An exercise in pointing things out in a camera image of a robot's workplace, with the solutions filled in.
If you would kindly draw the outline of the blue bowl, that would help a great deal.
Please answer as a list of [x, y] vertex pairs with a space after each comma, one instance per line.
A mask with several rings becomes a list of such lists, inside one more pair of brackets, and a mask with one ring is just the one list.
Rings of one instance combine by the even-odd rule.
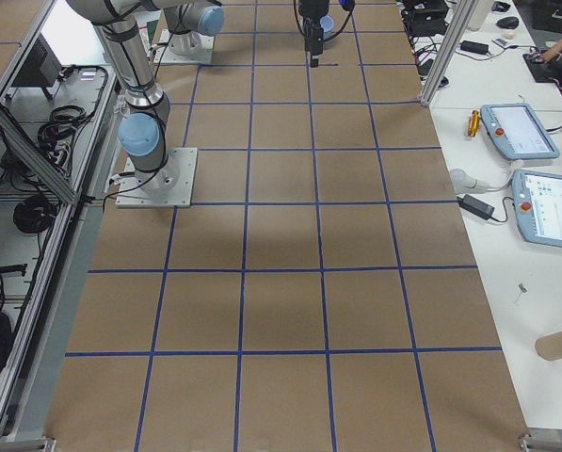
[[320, 19], [320, 24], [323, 29], [324, 37], [329, 37], [332, 34], [334, 28], [333, 19], [329, 15], [326, 15]]

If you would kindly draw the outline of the black power brick far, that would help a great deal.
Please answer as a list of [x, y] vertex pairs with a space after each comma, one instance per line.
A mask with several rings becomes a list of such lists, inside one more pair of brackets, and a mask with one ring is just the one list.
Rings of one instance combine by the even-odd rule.
[[463, 40], [459, 48], [464, 52], [477, 55], [487, 55], [489, 53], [489, 46], [487, 44], [476, 41]]

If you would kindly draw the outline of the yellow screwdriver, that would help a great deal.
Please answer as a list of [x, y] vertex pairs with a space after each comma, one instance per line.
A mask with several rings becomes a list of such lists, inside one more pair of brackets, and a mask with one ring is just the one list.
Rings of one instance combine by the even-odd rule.
[[468, 119], [467, 125], [467, 137], [473, 138], [477, 135], [480, 123], [480, 112], [478, 110], [473, 110]]

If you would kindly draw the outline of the black computer mouse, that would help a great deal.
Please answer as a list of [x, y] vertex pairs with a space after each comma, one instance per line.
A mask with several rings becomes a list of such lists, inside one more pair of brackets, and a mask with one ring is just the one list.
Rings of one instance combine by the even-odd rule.
[[503, 30], [515, 30], [520, 24], [520, 20], [516, 16], [507, 16], [498, 20], [495, 25]]

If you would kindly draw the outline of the white light bulb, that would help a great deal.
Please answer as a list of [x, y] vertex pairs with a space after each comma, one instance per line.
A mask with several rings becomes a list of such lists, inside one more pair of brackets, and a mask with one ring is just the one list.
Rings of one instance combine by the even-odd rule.
[[456, 194], [465, 194], [484, 188], [484, 182], [470, 176], [463, 169], [451, 169], [449, 177]]

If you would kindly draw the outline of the upper teach pendant tablet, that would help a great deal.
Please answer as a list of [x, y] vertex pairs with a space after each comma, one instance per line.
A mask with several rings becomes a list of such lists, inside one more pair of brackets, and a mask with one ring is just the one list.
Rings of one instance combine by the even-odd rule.
[[528, 104], [483, 105], [480, 118], [498, 153], [507, 160], [556, 159], [560, 151]]

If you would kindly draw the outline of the teach pendant tablet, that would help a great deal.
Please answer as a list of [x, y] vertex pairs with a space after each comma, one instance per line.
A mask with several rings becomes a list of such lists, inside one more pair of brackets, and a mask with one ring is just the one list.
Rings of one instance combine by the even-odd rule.
[[498, 153], [507, 160], [556, 159], [560, 151], [528, 104], [483, 105], [480, 118]]
[[562, 175], [518, 169], [511, 188], [523, 239], [562, 248]]

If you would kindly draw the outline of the black power adapter brick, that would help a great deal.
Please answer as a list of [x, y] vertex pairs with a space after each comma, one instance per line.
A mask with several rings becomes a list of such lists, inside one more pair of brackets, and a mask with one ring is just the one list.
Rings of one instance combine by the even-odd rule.
[[479, 199], [465, 194], [462, 197], [458, 197], [458, 206], [469, 212], [474, 214], [475, 216], [482, 218], [484, 220], [489, 220], [492, 218], [494, 213], [494, 207], [486, 202], [482, 202]]

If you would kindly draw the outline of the dark grey box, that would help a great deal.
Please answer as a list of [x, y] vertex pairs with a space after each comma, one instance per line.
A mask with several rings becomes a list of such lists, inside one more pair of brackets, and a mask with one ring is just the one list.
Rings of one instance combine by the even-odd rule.
[[48, 100], [53, 99], [53, 95], [48, 88], [51, 88], [62, 70], [62, 65], [56, 57], [53, 49], [39, 34], [32, 45], [23, 65], [12, 82], [14, 88], [40, 88]]

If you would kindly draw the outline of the lower teach pendant tablet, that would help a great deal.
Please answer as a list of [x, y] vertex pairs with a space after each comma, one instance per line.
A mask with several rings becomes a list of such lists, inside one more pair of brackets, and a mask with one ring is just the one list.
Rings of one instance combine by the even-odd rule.
[[511, 188], [523, 239], [562, 248], [562, 175], [518, 169]]

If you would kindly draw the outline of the small metal screw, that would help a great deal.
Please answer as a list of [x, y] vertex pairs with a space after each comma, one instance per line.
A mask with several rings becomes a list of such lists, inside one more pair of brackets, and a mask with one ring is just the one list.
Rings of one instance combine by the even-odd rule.
[[522, 282], [518, 284], [518, 288], [519, 288], [519, 293], [518, 293], [517, 297], [516, 297], [515, 300], [514, 300], [514, 303], [515, 303], [516, 305], [519, 304], [521, 297], [522, 297], [524, 294], [527, 293], [527, 289], [526, 289], [526, 287], [524, 286], [524, 284], [523, 284]]

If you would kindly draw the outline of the cardboard tube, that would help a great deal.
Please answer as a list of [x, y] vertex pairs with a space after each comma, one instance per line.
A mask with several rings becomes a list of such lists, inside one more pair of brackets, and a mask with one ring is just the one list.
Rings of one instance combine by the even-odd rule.
[[562, 331], [542, 336], [535, 342], [539, 357], [546, 361], [562, 359]]

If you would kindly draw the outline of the aluminium frame post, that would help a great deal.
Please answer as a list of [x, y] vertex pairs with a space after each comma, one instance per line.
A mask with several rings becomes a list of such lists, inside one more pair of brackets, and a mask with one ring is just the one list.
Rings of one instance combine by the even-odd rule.
[[440, 82], [445, 75], [450, 60], [456, 51], [457, 44], [474, 15], [477, 3], [477, 0], [462, 0], [458, 2], [454, 9], [451, 22], [419, 95], [419, 102], [422, 106], [429, 106], [431, 104], [435, 93], [440, 87]]

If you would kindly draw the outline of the aluminium frame rail left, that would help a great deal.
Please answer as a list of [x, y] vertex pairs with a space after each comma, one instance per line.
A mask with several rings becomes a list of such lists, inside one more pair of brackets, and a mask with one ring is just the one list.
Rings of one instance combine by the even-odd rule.
[[64, 204], [74, 205], [80, 195], [69, 181], [40, 153], [22, 126], [0, 103], [0, 137], [6, 148], [29, 167], [39, 180]]

